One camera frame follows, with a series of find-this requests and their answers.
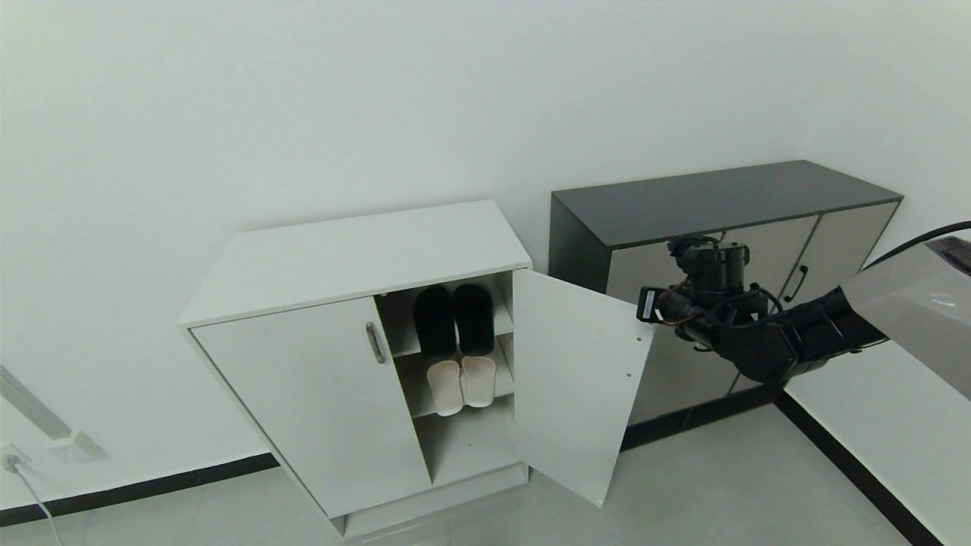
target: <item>white shoe cabinet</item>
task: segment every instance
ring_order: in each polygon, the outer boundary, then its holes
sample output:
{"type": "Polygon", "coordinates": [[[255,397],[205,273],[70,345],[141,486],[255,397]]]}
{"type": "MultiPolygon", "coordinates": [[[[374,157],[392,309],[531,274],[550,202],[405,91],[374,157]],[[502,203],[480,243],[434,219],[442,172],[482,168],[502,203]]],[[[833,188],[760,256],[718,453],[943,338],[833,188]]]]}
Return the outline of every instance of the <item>white shoe cabinet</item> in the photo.
{"type": "Polygon", "coordinates": [[[531,270],[492,201],[241,233],[179,321],[296,484],[358,536],[543,472],[601,505],[653,328],[531,270]],[[411,305],[486,287],[494,402],[434,414],[411,305]]]}

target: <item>white wall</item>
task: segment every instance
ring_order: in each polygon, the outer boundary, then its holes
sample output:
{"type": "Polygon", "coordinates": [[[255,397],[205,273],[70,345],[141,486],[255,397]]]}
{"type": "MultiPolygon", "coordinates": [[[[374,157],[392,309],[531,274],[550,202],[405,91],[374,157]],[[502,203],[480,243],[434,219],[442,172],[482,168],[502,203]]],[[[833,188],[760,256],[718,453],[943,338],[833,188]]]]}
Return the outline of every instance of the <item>white wall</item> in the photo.
{"type": "Polygon", "coordinates": [[[4,406],[46,498],[263,451],[173,326],[231,234],[488,196],[544,268],[552,188],[797,158],[843,46],[802,4],[3,16],[2,358],[109,454],[4,406]]]}
{"type": "MultiPolygon", "coordinates": [[[[846,57],[827,76],[801,155],[905,194],[878,256],[971,218],[971,4],[843,15],[846,57]]],[[[971,401],[891,343],[787,390],[938,537],[971,543],[971,401]]]]}

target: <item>power cord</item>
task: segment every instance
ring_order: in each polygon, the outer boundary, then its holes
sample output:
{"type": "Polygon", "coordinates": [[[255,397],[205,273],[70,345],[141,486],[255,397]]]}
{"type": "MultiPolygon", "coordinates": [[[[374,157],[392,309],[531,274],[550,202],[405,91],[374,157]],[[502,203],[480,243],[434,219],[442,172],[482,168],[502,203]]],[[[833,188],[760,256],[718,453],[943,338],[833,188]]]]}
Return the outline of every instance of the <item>power cord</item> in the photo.
{"type": "Polygon", "coordinates": [[[918,235],[917,237],[914,237],[910,241],[907,241],[906,243],[900,245],[899,247],[896,247],[890,252],[884,254],[883,256],[880,256],[877,259],[871,261],[869,265],[863,268],[863,270],[869,269],[874,265],[880,263],[881,261],[884,261],[885,259],[890,259],[894,256],[897,256],[898,254],[906,251],[911,247],[916,247],[916,245],[919,245],[920,243],[929,241],[931,239],[936,239],[941,235],[947,235],[948,233],[961,231],[963,229],[971,229],[971,220],[965,221],[965,222],[952,223],[949,225],[945,225],[944,227],[938,227],[937,229],[931,229],[930,231],[924,233],[923,235],[918,235]]]}
{"type": "Polygon", "coordinates": [[[64,541],[61,540],[60,533],[57,532],[57,526],[54,524],[54,517],[50,514],[50,510],[48,510],[47,506],[41,501],[41,498],[37,496],[37,492],[34,491],[34,488],[30,487],[30,482],[28,482],[27,478],[20,473],[20,469],[17,468],[17,465],[21,463],[22,461],[20,460],[20,457],[16,455],[6,455],[3,458],[4,470],[7,470],[8,472],[13,472],[14,474],[17,475],[18,478],[20,478],[20,481],[23,482],[23,485],[27,487],[27,491],[29,491],[30,494],[34,496],[34,500],[37,501],[37,505],[40,506],[41,510],[44,511],[44,515],[48,517],[50,530],[53,531],[54,533],[54,539],[57,541],[57,546],[64,546],[64,541]]]}

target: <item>slipper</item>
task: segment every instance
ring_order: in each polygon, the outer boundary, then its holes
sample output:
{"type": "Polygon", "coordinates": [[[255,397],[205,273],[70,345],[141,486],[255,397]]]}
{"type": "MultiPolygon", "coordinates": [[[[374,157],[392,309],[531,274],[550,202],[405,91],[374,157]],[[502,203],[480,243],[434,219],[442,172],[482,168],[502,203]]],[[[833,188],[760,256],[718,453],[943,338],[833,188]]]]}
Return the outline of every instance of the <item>slipper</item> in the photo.
{"type": "Polygon", "coordinates": [[[442,417],[458,413],[463,405],[458,362],[443,360],[432,364],[425,375],[431,388],[431,399],[435,402],[435,413],[442,417]]]}
{"type": "Polygon", "coordinates": [[[462,396],[474,408],[484,408],[495,398],[495,362],[488,357],[462,359],[462,396]]]}
{"type": "Polygon", "coordinates": [[[462,353],[470,357],[491,353],[495,347],[495,326],[492,323],[492,297],[488,291],[476,285],[462,285],[455,289],[452,301],[462,353]]]}
{"type": "Polygon", "coordinates": [[[412,305],[415,333],[421,355],[437,362],[455,354],[455,324],[452,297],[439,285],[423,290],[412,305]]]}

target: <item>white slipper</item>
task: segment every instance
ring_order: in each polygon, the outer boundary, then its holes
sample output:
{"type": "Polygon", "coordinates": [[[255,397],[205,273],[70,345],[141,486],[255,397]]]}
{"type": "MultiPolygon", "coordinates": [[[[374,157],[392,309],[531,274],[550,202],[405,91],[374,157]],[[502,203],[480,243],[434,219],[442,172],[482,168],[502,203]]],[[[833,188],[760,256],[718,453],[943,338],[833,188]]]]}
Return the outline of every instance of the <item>white slipper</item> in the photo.
{"type": "Polygon", "coordinates": [[[435,413],[442,417],[454,415],[462,409],[462,386],[458,381],[458,362],[443,360],[433,364],[426,376],[435,402],[435,413]]]}
{"type": "Polygon", "coordinates": [[[465,403],[484,408],[495,398],[495,362],[489,357],[462,359],[462,395],[465,403]]]}

